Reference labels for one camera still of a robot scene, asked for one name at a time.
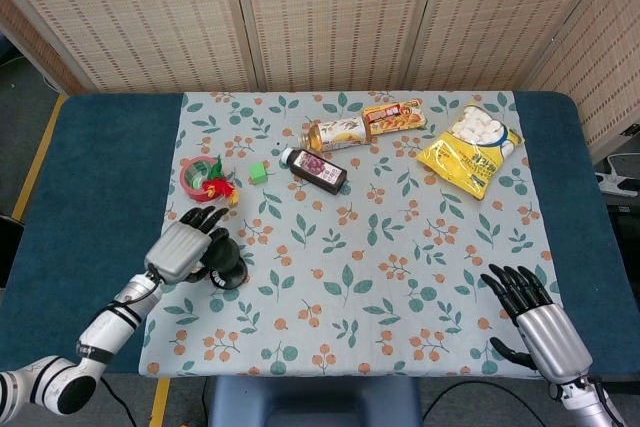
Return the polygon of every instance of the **bottle cap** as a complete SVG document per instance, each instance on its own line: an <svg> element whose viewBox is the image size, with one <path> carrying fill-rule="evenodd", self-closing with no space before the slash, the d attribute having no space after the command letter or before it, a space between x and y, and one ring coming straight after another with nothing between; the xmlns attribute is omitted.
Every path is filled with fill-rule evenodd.
<svg viewBox="0 0 640 427"><path fill-rule="evenodd" d="M291 152L293 152L293 149L291 147L287 147L282 151L282 155L280 156L280 161L283 164L287 163L287 159L289 158L289 156L291 155Z"/></svg>

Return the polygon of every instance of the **plastic bottle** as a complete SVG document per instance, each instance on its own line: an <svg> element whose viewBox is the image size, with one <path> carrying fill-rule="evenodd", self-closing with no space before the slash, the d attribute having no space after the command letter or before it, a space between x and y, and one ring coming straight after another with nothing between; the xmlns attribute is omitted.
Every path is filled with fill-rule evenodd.
<svg viewBox="0 0 640 427"><path fill-rule="evenodd" d="M312 152L287 147L280 156L291 172L336 195L347 180L347 171Z"/></svg>
<svg viewBox="0 0 640 427"><path fill-rule="evenodd" d="M371 143L371 130L362 117L333 120L312 125L309 132L298 135L301 149L316 152L344 149Z"/></svg>

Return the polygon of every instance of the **green cube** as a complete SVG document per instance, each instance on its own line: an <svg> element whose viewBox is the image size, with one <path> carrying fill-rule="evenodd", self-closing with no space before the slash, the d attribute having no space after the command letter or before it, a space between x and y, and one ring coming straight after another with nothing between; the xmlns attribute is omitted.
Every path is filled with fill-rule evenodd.
<svg viewBox="0 0 640 427"><path fill-rule="evenodd" d="M253 185L262 184L267 181L267 170L264 168L264 164L259 162L249 167L249 178Z"/></svg>

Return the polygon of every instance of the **marshmallow bag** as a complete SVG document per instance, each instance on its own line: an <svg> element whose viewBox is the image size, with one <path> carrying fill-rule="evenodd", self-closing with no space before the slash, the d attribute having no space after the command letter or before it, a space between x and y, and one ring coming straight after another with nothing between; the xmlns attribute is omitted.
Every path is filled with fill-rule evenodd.
<svg viewBox="0 0 640 427"><path fill-rule="evenodd" d="M418 160L483 199L491 178L522 142L520 135L470 101L458 120L418 154Z"/></svg>

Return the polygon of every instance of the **dark sauce bottle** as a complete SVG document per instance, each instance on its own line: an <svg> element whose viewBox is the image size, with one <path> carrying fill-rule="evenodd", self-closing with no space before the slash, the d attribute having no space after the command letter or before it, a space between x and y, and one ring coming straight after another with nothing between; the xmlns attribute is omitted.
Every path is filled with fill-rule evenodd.
<svg viewBox="0 0 640 427"><path fill-rule="evenodd" d="M347 171L307 150L287 147L280 157L291 172L336 195L347 180Z"/></svg>

